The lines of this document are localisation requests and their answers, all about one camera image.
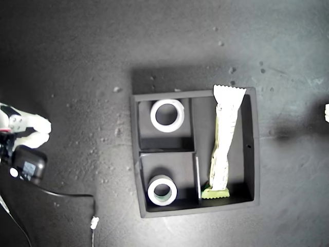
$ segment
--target white tape roll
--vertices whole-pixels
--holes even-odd
[[[154,192],[156,186],[158,186],[160,184],[165,184],[170,188],[169,192],[164,196],[158,196]],[[167,206],[176,199],[177,188],[170,177],[168,177],[166,175],[158,175],[158,176],[155,176],[154,178],[152,178],[149,183],[148,196],[155,205]]]
[[[162,125],[156,120],[156,112],[164,104],[171,104],[177,110],[177,118],[170,125]],[[159,100],[154,103],[154,105],[152,106],[152,109],[151,109],[151,122],[152,122],[153,126],[161,132],[170,133],[170,132],[174,132],[175,130],[178,130],[184,122],[184,117],[185,117],[184,106],[176,99]]]

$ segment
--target snack wrapper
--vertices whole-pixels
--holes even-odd
[[[217,102],[215,145],[211,158],[209,187],[202,192],[203,199],[229,197],[227,189],[228,160],[237,112],[242,103],[246,89],[214,85],[213,94]]]

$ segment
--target concrete floor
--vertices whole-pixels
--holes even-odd
[[[328,65],[328,0],[0,3],[0,100],[51,119],[43,186],[97,194],[95,246],[329,246]],[[231,81],[257,89],[260,206],[141,219],[129,95]],[[88,199],[3,169],[0,188],[34,246],[91,246]],[[0,246],[28,246],[0,222]]]

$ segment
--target black cable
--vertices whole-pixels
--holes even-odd
[[[94,195],[91,195],[91,194],[65,194],[65,193],[58,193],[58,192],[54,192],[54,191],[50,191],[50,190],[47,190],[45,188],[42,188],[41,186],[39,185],[36,185],[32,182],[30,182],[25,176],[24,174],[22,174],[21,171],[18,171],[19,172],[19,178],[22,178],[24,181],[26,181],[26,184],[48,194],[48,195],[51,195],[51,196],[56,196],[56,197],[62,197],[62,198],[92,198],[93,199],[93,213],[95,216],[96,215],[96,199],[94,197]],[[30,240],[30,237],[27,233],[27,231],[24,230],[24,226],[18,224],[18,222],[14,219],[14,217],[12,216],[11,213],[9,213],[10,217],[12,218],[12,220],[15,222],[15,224],[20,228],[20,230],[23,232],[23,234],[25,235],[27,241],[28,241],[28,244],[29,244],[29,247],[32,247],[32,243],[31,243],[31,240]],[[92,232],[92,245],[94,247],[94,230]]]
[[[15,224],[19,227],[19,229],[23,232],[23,234],[24,234],[24,236],[25,236],[25,238],[26,238],[26,240],[27,240],[27,242],[28,242],[28,244],[29,244],[29,247],[32,247],[32,243],[31,243],[30,237],[29,237],[27,231],[25,230],[24,226],[23,226],[23,225],[21,226],[21,225],[15,220],[15,218],[14,218],[14,216],[12,215],[10,209],[8,209],[8,210],[9,210],[9,212],[7,212],[7,210],[5,209],[5,211],[9,214],[9,216],[11,217],[11,219],[14,221],[14,223],[15,223]]]
[[[58,192],[54,192],[48,189],[45,189],[37,184],[34,184],[32,182],[30,182],[25,176],[24,174],[22,174],[21,171],[19,171],[20,177],[22,177],[24,179],[24,181],[27,182],[27,184],[31,187],[34,187],[48,195],[51,196],[55,196],[55,197],[62,197],[62,198],[83,198],[83,197],[87,197],[87,198],[92,198],[93,199],[93,214],[94,216],[96,215],[96,199],[94,197],[94,195],[91,194],[65,194],[65,193],[58,193]]]
[[[19,227],[19,229],[21,229],[21,231],[25,235],[25,238],[26,238],[27,242],[29,243],[29,247],[32,247],[32,243],[31,243],[28,233],[20,226],[20,224],[18,224],[18,222],[14,219],[14,217],[11,215],[11,213],[9,213],[9,215],[12,218],[12,220],[15,222],[15,224]]]

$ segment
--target black tray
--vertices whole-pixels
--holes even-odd
[[[184,123],[175,132],[160,132],[151,123],[152,104],[161,99],[177,99],[184,106]],[[131,97],[135,180],[142,218],[206,213],[259,204],[259,132],[254,88],[247,88],[228,154],[230,197],[200,198],[200,187],[209,179],[215,106],[212,90]],[[147,196],[150,179],[160,174],[169,176],[178,190],[176,200],[168,206],[157,206]]]

